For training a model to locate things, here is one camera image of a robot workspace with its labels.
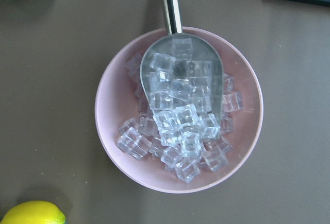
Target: lemon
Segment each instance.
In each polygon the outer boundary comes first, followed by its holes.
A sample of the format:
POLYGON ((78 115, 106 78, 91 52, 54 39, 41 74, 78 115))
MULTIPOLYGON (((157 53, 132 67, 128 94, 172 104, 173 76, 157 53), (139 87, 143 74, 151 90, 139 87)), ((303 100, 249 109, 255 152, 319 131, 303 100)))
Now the lemon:
POLYGON ((64 214, 51 202, 23 202, 10 209, 0 224, 65 224, 64 214))

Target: silver handle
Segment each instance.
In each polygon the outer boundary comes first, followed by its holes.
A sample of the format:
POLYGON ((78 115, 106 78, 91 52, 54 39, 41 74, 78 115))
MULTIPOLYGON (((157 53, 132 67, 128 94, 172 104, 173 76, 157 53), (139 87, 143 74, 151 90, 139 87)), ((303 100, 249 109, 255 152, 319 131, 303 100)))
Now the silver handle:
POLYGON ((182 33, 178 0, 162 0, 168 34, 182 33))

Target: bowl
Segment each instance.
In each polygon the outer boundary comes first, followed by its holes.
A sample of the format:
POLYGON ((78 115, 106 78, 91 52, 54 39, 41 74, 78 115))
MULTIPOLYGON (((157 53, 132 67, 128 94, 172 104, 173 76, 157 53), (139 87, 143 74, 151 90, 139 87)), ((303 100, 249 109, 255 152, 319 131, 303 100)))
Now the bowl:
POLYGON ((244 109, 231 114, 234 131, 225 136, 234 147, 227 154, 227 166, 215 173, 203 169, 193 181, 186 183, 174 173, 165 171, 159 158, 149 154, 144 160, 137 161, 116 146, 120 137, 118 128, 125 120, 138 115, 138 99, 134 95, 136 84, 128 76, 124 63, 136 53, 143 54, 153 42, 166 36, 165 29, 154 30, 136 38, 116 54, 102 75, 95 100, 98 135, 113 163, 137 183, 165 193, 198 192, 229 178, 254 149, 263 118, 260 85, 243 54, 211 32, 192 27, 184 27, 184 32, 201 37, 218 51, 224 72, 234 76, 234 88, 242 95, 244 109))

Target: gray table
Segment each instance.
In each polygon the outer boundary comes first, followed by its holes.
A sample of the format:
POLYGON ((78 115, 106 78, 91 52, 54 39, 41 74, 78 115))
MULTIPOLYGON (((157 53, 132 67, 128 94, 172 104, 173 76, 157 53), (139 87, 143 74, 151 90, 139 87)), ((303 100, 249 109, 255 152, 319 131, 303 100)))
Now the gray table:
POLYGON ((254 68, 265 116, 232 177, 173 195, 107 157, 94 123, 105 67, 163 27, 160 0, 0 1, 0 217, 34 199, 69 223, 328 223, 330 10, 283 0, 180 0, 185 26, 234 44, 254 68))

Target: metal scoop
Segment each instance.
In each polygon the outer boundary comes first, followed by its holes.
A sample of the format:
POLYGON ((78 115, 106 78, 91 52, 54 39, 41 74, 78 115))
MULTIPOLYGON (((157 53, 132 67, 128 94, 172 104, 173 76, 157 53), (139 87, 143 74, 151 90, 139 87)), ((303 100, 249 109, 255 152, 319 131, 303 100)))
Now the metal scoop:
POLYGON ((190 38, 193 43, 194 53, 192 55, 192 58, 189 59, 189 61, 211 61, 213 66, 212 75, 210 75, 210 77, 217 76, 217 78, 220 79, 220 81, 217 82, 216 86, 212 86, 213 88, 217 88, 217 96, 221 96, 220 98, 212 99, 212 112, 213 114, 218 114, 221 116, 223 94, 223 67, 217 51, 205 40, 194 35, 183 33, 178 0, 162 0, 162 3, 168 35, 159 39, 148 48, 142 58, 140 67, 141 83, 148 101, 150 96, 149 93, 151 92, 149 74, 152 69, 150 68, 150 63, 154 53, 171 55, 171 46, 173 39, 190 38))

